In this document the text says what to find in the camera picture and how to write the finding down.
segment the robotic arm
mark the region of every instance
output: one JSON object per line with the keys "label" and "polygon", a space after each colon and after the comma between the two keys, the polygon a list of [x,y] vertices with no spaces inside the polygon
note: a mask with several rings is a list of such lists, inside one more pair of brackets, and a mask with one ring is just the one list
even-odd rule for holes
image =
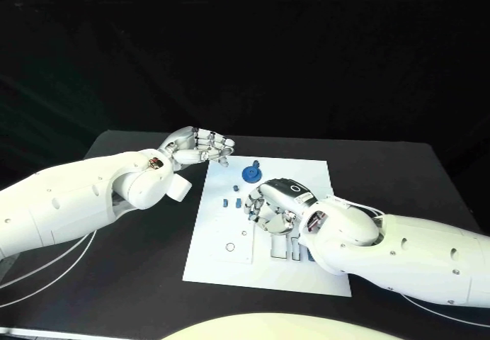
{"label": "robotic arm", "polygon": [[228,166],[236,142],[187,127],[159,149],[54,166],[0,192],[0,260],[71,241],[148,209],[168,194],[182,201],[192,184],[175,171],[213,160]]}
{"label": "robotic arm", "polygon": [[[264,219],[264,206],[277,213]],[[490,307],[490,237],[420,218],[377,217],[362,205],[329,196],[318,200],[290,179],[273,179],[251,192],[246,213],[273,234],[300,229],[321,267],[362,276],[380,287],[443,305]]]}

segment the black curtain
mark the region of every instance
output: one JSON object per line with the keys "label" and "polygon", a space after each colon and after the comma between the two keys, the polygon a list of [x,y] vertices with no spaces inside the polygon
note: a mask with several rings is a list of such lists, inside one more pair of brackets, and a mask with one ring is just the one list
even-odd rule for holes
{"label": "black curtain", "polygon": [[489,154],[473,3],[0,6],[4,186],[109,129],[427,142],[455,178]]}

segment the small blue piece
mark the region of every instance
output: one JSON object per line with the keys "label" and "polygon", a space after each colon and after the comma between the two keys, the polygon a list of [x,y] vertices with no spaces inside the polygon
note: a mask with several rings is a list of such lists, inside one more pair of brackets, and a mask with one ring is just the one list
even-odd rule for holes
{"label": "small blue piece", "polygon": [[249,183],[257,183],[263,178],[263,171],[260,170],[259,160],[254,161],[254,165],[249,166],[243,171],[243,179]]}
{"label": "small blue piece", "polygon": [[312,262],[315,262],[315,258],[313,258],[313,256],[312,256],[311,250],[309,250],[309,260],[311,260]]}

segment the white round object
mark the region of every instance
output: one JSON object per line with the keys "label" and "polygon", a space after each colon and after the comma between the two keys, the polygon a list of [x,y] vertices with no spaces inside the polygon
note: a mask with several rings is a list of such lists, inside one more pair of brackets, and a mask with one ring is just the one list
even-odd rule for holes
{"label": "white round object", "polygon": [[396,340],[400,338],[355,324],[322,317],[257,313],[210,320],[166,337],[166,340],[191,339]]}

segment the black table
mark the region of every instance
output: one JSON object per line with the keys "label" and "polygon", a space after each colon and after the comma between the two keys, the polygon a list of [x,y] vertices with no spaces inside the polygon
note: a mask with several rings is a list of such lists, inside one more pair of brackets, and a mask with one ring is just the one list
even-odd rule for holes
{"label": "black table", "polygon": [[[87,157],[159,147],[166,136],[107,131]],[[338,196],[385,212],[481,232],[427,144],[231,137],[237,141],[236,155],[328,160]],[[357,276],[351,276],[352,298],[184,282],[207,167],[198,164],[181,172],[194,183],[182,203],[165,198],[152,209],[130,212],[100,230],[71,273],[30,300],[0,309],[0,327],[161,339],[217,317],[286,312],[342,320],[407,339],[490,337],[490,329],[430,314]],[[53,260],[71,244],[24,253],[6,280]],[[0,302],[25,296],[53,281],[81,251],[83,247],[27,282],[5,289]],[[490,310],[426,305],[489,323]]]}

